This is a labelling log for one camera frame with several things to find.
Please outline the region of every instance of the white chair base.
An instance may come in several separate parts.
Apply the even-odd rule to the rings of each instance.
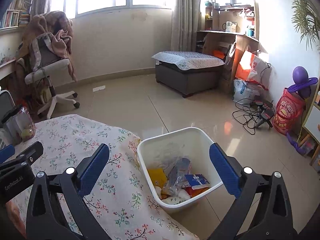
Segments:
[[[55,95],[54,97],[51,97],[50,100],[44,105],[42,106],[37,114],[41,114],[44,110],[49,108],[49,112],[47,113],[47,119],[51,118],[51,115],[53,113],[53,110],[56,106],[57,103],[60,104],[73,104],[75,106],[75,108],[79,108],[80,104],[77,103],[74,99],[68,99],[68,96],[73,95],[75,92],[71,91],[68,93],[64,93],[64,94],[59,94],[59,95]]]

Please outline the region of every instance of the white plastic bin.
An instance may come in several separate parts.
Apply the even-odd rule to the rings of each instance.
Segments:
[[[178,212],[192,204],[214,189],[222,185],[215,167],[209,157],[209,148],[213,141],[204,131],[196,127],[188,127],[164,135],[143,140],[138,145],[140,166],[148,181],[153,197],[167,212]],[[203,174],[210,182],[211,188],[205,192],[176,205],[169,205],[158,197],[147,169],[157,168],[163,161],[175,156],[187,156],[191,161],[191,174]]]

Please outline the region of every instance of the paper on floor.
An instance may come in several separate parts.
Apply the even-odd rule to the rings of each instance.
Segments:
[[[92,91],[95,92],[95,91],[98,91],[98,90],[103,90],[105,88],[106,88],[106,86],[101,86],[101,87],[97,87],[97,88],[92,89]]]

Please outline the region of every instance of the red container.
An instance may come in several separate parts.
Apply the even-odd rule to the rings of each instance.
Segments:
[[[284,135],[291,129],[297,117],[302,114],[305,101],[297,93],[289,93],[285,88],[276,106],[273,127]]]

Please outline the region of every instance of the white bag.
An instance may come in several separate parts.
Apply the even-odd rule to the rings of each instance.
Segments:
[[[269,89],[270,70],[268,65],[258,56],[245,51],[237,68],[236,78],[260,84],[265,90]]]
[[[254,96],[259,96],[259,86],[250,84],[241,79],[235,79],[233,81],[235,87],[235,93],[233,95],[233,101],[238,102],[241,105],[249,105],[254,100]]]

